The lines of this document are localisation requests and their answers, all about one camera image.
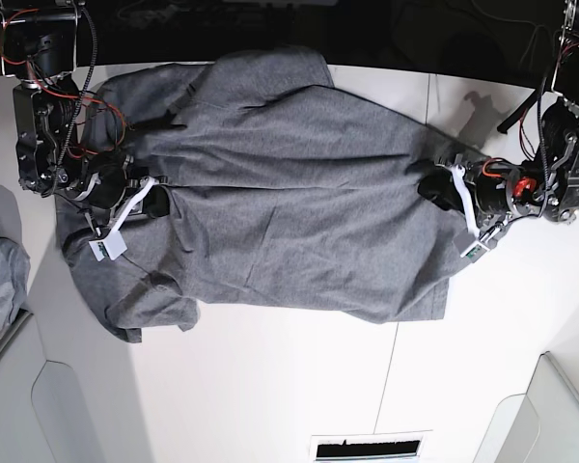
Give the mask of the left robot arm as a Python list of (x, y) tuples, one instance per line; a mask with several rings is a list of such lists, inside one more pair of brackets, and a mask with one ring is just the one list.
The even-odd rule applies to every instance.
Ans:
[(538, 143), (523, 130), (518, 139), (524, 160), (513, 164), (469, 149), (447, 150), (420, 194), (444, 210), (462, 214), (466, 228), (454, 239), (471, 261), (497, 246), (510, 226), (528, 218), (569, 224), (579, 210), (579, 1), (565, 4), (557, 58), (538, 88), (497, 129), (522, 127), (537, 110)]

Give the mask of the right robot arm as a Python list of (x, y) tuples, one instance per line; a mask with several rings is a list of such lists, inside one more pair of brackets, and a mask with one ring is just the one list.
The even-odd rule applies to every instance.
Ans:
[(1, 70), (13, 90), (19, 183), (44, 198), (56, 196), (85, 217), (94, 236), (116, 231), (131, 216), (160, 218), (170, 202), (157, 177), (120, 152), (124, 113), (82, 85), (77, 35), (86, 22), (97, 62), (97, 30), (83, 1), (0, 1)]

